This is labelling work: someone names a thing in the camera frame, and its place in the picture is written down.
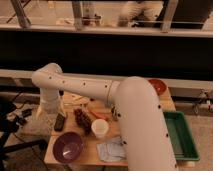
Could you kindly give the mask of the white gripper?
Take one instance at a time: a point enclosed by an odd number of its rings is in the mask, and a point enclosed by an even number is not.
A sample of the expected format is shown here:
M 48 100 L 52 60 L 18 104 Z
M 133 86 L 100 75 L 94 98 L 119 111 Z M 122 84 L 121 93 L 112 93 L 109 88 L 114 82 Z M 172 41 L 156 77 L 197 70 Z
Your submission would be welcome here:
M 65 118 L 67 117 L 64 103 L 60 100 L 59 91 L 55 89 L 40 89 L 40 105 L 36 112 L 38 119 L 42 113 L 56 114 L 60 112 Z

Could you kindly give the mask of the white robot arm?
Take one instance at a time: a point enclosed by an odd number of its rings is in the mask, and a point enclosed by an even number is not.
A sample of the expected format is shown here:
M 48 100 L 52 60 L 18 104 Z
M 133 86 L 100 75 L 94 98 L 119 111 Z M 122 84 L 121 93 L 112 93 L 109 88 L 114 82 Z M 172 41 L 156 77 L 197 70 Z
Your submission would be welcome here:
M 158 95 L 148 80 L 121 81 L 66 76 L 50 63 L 32 74 L 41 107 L 56 108 L 59 92 L 101 100 L 116 110 L 129 171 L 179 171 Z

